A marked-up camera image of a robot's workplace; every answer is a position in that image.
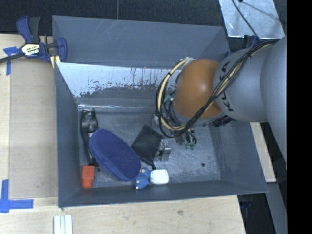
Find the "cable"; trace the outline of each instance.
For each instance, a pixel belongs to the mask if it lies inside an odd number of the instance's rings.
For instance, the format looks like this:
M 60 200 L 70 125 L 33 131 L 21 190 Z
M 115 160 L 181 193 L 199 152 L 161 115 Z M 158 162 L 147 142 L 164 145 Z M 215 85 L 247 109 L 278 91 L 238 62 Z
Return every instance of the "cable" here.
M 196 139 L 195 135 L 190 133 L 189 131 L 187 131 L 187 133 L 192 137 L 193 144 L 196 145 L 197 144 L 197 139 Z
M 252 26 L 247 22 L 246 18 L 244 17 L 244 15 L 241 13 L 241 11 L 239 10 L 239 8 L 237 7 L 236 3 L 234 2 L 234 0 L 231 0 L 232 3 L 234 4 L 236 10 L 239 12 L 239 14 L 242 16 L 242 18 L 244 19 L 245 23 L 248 25 L 248 27 L 251 29 L 251 31 L 254 33 L 254 35 L 256 37 L 258 37 L 260 39 L 260 37 L 258 36 L 258 34 L 256 33 L 256 31 L 252 28 Z
M 268 45 L 275 44 L 278 41 L 278 39 L 273 40 L 265 40 L 257 43 L 254 45 L 248 52 L 246 52 L 241 58 L 239 58 L 235 64 L 232 66 L 232 68 L 229 70 L 229 72 L 225 75 L 224 79 L 219 82 L 219 84 L 215 87 L 213 93 L 211 94 L 210 98 L 208 99 L 207 103 L 201 107 L 198 112 L 186 123 L 176 126 L 172 126 L 168 119 L 164 117 L 164 114 L 162 113 L 162 108 L 164 107 L 163 101 L 165 96 L 165 90 L 167 87 L 167 83 L 169 78 L 172 76 L 172 74 L 183 64 L 185 64 L 187 59 L 184 59 L 180 61 L 173 69 L 165 76 L 163 81 L 160 83 L 157 92 L 156 92 L 156 113 L 159 114 L 158 121 L 159 121 L 159 128 L 162 131 L 162 133 L 168 137 L 168 138 L 176 138 L 181 136 L 183 133 L 186 133 L 188 129 L 190 129 L 194 123 L 201 117 L 201 115 L 212 105 L 214 100 L 222 94 L 225 89 L 227 89 L 232 82 L 236 79 L 237 75 L 239 74 L 239 71 L 243 67 L 243 64 L 249 60 L 253 55 L 255 55 L 259 50 L 267 47 Z M 167 129 L 174 131 L 174 133 L 171 133 L 172 135 L 167 134 L 162 125 L 164 125 Z

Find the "bin floor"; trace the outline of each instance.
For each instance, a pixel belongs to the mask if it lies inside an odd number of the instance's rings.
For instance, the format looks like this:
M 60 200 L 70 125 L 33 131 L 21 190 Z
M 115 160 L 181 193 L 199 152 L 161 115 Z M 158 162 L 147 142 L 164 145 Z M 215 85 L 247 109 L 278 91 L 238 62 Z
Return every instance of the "bin floor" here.
M 151 126 L 151 112 L 103 112 L 96 109 L 97 122 L 100 128 L 106 128 L 129 146 L 133 143 L 142 127 Z M 160 132 L 155 124 L 153 129 Z M 176 143 L 175 139 L 167 139 L 172 148 L 168 161 L 155 161 L 158 169 L 166 169 L 170 177 L 170 183 L 185 183 L 195 181 L 220 180 L 220 168 L 214 150 L 211 134 L 208 127 L 195 128 L 197 145 L 193 150 L 186 149 Z M 86 164 L 82 138 L 79 136 L 80 164 Z M 96 168 L 93 187 L 110 187 L 131 185 L 131 182 L 123 182 L 110 175 L 103 168 Z

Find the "orange block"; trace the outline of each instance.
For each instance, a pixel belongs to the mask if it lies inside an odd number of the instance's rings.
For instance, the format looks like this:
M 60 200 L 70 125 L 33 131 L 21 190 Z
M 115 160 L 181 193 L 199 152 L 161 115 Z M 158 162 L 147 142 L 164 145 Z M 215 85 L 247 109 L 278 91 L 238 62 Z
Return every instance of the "orange block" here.
M 81 183 L 84 189 L 92 187 L 94 179 L 94 166 L 82 166 Z

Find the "white object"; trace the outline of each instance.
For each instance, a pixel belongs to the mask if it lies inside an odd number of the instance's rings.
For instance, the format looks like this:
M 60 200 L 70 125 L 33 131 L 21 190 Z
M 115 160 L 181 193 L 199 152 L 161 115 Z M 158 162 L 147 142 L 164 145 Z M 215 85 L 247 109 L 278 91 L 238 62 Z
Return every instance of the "white object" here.
M 54 216 L 53 234 L 73 234 L 72 216 Z
M 156 169 L 151 171 L 150 182 L 155 185 L 163 185 L 169 182 L 169 175 L 166 169 Z

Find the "blue oval object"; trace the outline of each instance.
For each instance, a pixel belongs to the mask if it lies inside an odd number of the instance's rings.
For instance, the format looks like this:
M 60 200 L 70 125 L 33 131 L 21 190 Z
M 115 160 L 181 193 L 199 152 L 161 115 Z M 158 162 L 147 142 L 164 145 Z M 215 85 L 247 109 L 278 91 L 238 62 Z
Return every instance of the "blue oval object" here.
M 98 164 L 122 181 L 139 174 L 141 161 L 135 151 L 107 129 L 97 129 L 89 140 L 90 152 Z

